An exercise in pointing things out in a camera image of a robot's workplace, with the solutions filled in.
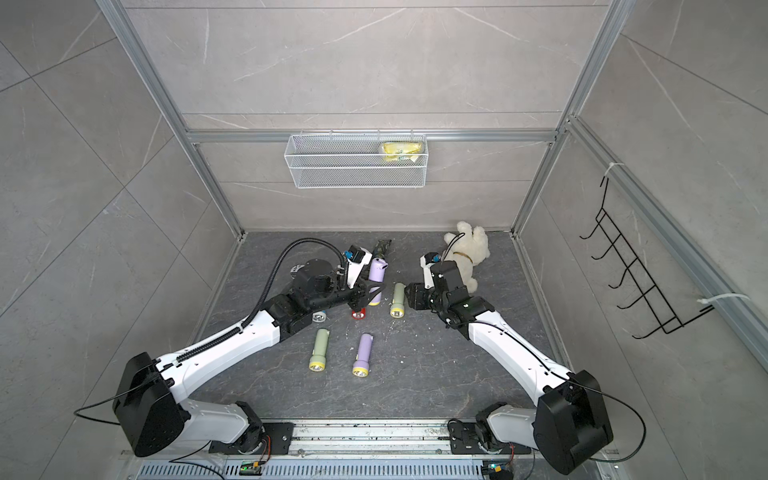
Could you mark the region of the purple flashlight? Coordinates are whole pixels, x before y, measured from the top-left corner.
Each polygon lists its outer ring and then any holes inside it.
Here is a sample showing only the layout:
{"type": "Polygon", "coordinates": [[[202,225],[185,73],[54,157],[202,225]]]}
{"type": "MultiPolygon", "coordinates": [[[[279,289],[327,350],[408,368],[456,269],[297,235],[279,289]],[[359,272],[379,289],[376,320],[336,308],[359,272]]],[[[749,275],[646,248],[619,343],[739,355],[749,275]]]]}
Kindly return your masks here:
{"type": "Polygon", "coordinates": [[[375,283],[373,291],[376,295],[370,300],[370,306],[376,306],[381,303],[384,288],[383,281],[387,267],[388,263],[381,258],[374,258],[371,262],[368,280],[375,283]]]}
{"type": "Polygon", "coordinates": [[[360,337],[356,360],[353,364],[352,372],[356,377],[364,378],[369,375],[370,356],[372,351],[374,337],[369,333],[364,333],[360,337]]]}

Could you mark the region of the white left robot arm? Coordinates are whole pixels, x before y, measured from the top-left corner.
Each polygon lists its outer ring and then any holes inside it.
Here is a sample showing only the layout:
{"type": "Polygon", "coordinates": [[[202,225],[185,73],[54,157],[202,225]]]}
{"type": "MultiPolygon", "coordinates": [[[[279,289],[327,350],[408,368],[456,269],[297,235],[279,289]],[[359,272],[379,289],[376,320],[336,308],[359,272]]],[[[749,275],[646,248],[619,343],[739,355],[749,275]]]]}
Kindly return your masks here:
{"type": "Polygon", "coordinates": [[[248,403],[223,405],[191,396],[223,371],[309,326],[315,313],[343,304],[354,312],[366,307],[381,288],[361,276],[372,253],[357,246],[334,253],[338,265],[309,260],[280,294],[261,294],[249,315],[228,328],[157,358],[142,352],[127,361],[112,410],[135,456],[185,442],[230,454],[265,447],[265,427],[248,403]]]}

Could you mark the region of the green flashlight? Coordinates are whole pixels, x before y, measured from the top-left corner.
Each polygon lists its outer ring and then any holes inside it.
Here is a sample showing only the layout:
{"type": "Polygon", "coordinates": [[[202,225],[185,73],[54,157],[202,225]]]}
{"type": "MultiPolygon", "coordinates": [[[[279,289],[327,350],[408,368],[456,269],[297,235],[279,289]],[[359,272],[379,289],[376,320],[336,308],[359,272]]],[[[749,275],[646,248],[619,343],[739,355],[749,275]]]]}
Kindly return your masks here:
{"type": "Polygon", "coordinates": [[[312,354],[309,360],[309,369],[313,372],[321,372],[326,368],[326,354],[328,349],[330,332],[321,328],[317,331],[312,354]]]}
{"type": "Polygon", "coordinates": [[[401,282],[397,282],[394,285],[393,297],[392,297],[392,302],[390,307],[390,316],[392,318],[399,319],[399,318],[403,318],[405,315],[405,307],[406,307],[405,288],[406,286],[401,282]]]}

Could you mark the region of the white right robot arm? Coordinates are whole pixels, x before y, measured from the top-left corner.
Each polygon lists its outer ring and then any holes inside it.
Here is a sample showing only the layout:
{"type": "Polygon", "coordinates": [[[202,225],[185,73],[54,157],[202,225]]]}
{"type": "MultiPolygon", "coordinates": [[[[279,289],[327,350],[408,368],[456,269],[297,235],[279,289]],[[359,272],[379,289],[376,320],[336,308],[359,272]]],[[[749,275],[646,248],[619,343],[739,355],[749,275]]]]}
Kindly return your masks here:
{"type": "Polygon", "coordinates": [[[610,444],[614,434],[600,385],[587,371],[571,372],[518,334],[485,299],[469,294],[456,262],[436,254],[420,259],[424,279],[405,288],[408,304],[429,310],[489,353],[523,387],[534,406],[496,403],[477,414],[479,448],[508,444],[537,450],[567,475],[610,444]]]}

